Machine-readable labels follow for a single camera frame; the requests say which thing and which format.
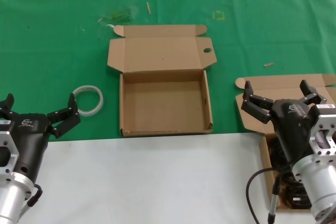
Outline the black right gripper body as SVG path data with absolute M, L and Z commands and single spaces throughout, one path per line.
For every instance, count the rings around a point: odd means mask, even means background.
M 318 120 L 317 104 L 319 99 L 279 99 L 273 103 L 271 121 L 288 162 L 296 163 L 312 153 L 308 143 Z

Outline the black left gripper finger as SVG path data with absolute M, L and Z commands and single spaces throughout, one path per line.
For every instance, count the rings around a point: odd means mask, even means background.
M 9 93 L 7 98 L 0 103 L 0 116 L 1 119 L 11 119 L 13 112 L 12 106 L 14 104 L 14 96 Z
M 60 138 L 80 123 L 80 115 L 75 95 L 70 94 L 66 108 L 47 114 L 50 121 L 49 131 L 55 138 Z

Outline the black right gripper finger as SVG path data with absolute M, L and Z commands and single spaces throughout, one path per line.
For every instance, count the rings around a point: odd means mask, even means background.
M 271 120 L 269 111 L 274 101 L 254 94 L 250 81 L 245 82 L 241 109 L 263 124 Z
M 299 106 L 307 108 L 309 105 L 322 105 L 326 104 L 327 99 L 317 92 L 317 90 L 308 85 L 306 80 L 300 82 L 300 90 L 303 98 L 299 99 Z

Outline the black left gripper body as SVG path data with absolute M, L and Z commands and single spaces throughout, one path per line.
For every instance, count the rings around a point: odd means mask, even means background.
M 1 123 L 1 131 L 8 131 L 19 152 L 13 169 L 36 181 L 44 152 L 50 137 L 50 121 L 47 116 L 39 113 L 18 114 L 13 112 L 11 119 L 1 119 L 10 123 Z

